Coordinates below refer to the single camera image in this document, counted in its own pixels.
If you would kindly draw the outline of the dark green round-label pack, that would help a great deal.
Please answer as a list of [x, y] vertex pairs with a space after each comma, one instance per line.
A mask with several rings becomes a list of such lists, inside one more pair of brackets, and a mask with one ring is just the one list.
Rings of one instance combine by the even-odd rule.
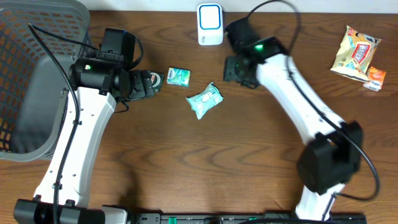
[[158, 93], [162, 88], [164, 82], [164, 74], [157, 72], [150, 72], [152, 88], [154, 92]]

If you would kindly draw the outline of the mint green wipes pack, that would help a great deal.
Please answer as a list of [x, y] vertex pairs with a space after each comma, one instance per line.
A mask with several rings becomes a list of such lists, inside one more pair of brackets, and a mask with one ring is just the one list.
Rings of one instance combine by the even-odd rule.
[[202, 93], [186, 98], [192, 110], [196, 113], [197, 119], [202, 119], [208, 110], [221, 103], [223, 99], [213, 82], [209, 83]]

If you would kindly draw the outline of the teal white tissue pack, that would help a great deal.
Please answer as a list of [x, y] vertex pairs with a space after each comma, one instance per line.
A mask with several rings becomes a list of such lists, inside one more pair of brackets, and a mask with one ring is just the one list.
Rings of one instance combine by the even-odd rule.
[[166, 81], [169, 85], [189, 87], [190, 75], [189, 70], [170, 67]]

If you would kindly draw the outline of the large beige snack bag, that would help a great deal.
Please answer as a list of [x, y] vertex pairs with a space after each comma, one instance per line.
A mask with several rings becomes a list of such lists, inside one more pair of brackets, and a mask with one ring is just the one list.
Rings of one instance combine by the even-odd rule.
[[346, 26], [346, 32], [330, 70], [353, 80], [367, 82], [366, 72], [381, 41]]

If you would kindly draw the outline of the orange tissue pack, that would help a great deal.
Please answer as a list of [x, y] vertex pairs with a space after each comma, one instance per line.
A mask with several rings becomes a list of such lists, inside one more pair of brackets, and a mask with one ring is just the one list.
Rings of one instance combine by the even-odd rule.
[[381, 90], [386, 72], [374, 67], [370, 67], [367, 71], [367, 76], [368, 81], [363, 83], [363, 87], [373, 91]]

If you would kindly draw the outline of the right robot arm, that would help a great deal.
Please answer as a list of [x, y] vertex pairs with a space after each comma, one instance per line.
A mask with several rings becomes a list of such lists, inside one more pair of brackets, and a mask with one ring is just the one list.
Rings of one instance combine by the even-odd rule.
[[277, 37], [260, 38], [244, 17], [226, 26], [235, 53], [225, 61], [224, 74], [248, 88], [264, 86], [296, 127], [304, 150], [297, 161], [303, 192], [295, 215], [325, 222], [345, 185], [359, 171], [363, 130], [346, 123], [307, 83], [290, 52]]

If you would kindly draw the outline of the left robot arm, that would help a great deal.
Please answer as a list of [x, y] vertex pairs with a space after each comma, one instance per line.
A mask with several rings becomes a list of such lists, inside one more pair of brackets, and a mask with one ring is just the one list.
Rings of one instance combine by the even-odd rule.
[[137, 69], [141, 41], [122, 29], [107, 28], [99, 48], [80, 57], [68, 70], [67, 109], [49, 168], [31, 200], [14, 207], [18, 223], [131, 223], [125, 208], [90, 209], [93, 167], [116, 105], [153, 95], [152, 83]]

